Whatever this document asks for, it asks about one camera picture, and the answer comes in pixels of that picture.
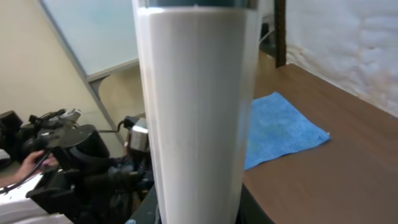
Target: camera rig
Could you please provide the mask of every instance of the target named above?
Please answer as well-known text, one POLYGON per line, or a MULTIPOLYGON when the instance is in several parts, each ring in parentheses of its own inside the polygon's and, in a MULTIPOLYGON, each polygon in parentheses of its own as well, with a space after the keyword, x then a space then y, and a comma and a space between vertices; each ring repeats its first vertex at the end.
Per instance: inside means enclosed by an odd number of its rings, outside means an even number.
POLYGON ((60 117, 64 113, 31 116, 28 127, 13 111, 0 116, 3 142, 14 158, 44 149, 44 157, 52 153, 59 162, 26 197, 73 223, 124 223, 134 211, 133 199, 143 200, 154 184, 147 129, 138 126, 142 119, 127 116, 119 123, 117 131, 122 124, 129 130, 127 155, 110 158, 93 125, 66 123, 60 117))

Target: microfiber cloth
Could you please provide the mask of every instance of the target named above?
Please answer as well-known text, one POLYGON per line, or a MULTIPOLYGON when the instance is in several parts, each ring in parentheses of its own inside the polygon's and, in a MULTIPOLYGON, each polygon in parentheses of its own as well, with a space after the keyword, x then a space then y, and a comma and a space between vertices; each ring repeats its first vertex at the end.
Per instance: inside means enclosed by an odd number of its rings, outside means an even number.
POLYGON ((330 139, 281 94, 275 92, 252 103, 244 169, 286 154, 317 147, 330 139))

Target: whiteboard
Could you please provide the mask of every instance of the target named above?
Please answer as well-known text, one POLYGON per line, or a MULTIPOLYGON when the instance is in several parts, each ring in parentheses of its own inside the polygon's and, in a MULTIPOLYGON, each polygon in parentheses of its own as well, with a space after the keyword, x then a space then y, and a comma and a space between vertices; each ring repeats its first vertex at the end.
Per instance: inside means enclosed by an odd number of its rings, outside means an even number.
POLYGON ((86 75, 138 59, 131 0, 41 0, 86 75))

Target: black equipment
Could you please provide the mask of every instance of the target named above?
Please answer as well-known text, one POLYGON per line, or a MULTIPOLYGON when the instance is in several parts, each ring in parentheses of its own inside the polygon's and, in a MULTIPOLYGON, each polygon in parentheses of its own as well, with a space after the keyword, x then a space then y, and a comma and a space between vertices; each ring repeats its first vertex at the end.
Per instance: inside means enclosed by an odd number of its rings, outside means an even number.
MULTIPOLYGON (((59 162, 60 167, 45 172, 26 197, 47 213, 62 213, 73 223, 126 222, 133 213, 133 199, 143 200, 154 184, 151 167, 142 166, 142 159, 148 157, 109 158, 108 148, 94 126, 72 129, 47 122, 58 115, 46 116, 32 119, 29 131, 23 134, 14 112, 0 124, 9 148, 20 151, 16 154, 45 149, 46 155, 51 152, 59 162)), ((124 127, 131 130, 134 121, 126 117, 124 127)))

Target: wooden table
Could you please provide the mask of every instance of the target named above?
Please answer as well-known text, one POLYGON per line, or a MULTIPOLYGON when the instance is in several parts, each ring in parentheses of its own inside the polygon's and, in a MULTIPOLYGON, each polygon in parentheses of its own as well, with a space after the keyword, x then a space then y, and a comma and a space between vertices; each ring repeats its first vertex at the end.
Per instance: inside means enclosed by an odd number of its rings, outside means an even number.
POLYGON ((276 223, 398 223, 398 119, 260 54, 255 98, 281 93, 332 140, 265 162, 244 184, 276 223))

